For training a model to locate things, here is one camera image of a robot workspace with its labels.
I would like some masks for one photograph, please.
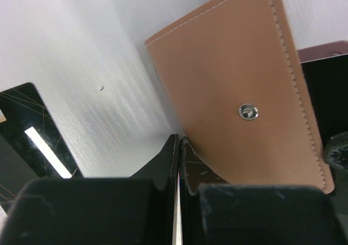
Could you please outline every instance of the white surface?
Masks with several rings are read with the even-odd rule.
[[[207,1],[0,0],[0,91],[33,82],[85,176],[129,176],[181,131],[143,42]],[[348,0],[284,3],[297,48],[348,40]]]

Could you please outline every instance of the black plastic piece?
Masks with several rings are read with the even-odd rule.
[[[184,245],[347,244],[322,191],[206,184],[205,174],[196,174],[193,181],[186,166],[190,161],[206,166],[198,159],[189,141],[183,140],[179,167]]]
[[[30,183],[11,209],[0,244],[171,244],[178,147],[178,136],[170,136],[129,179]]]

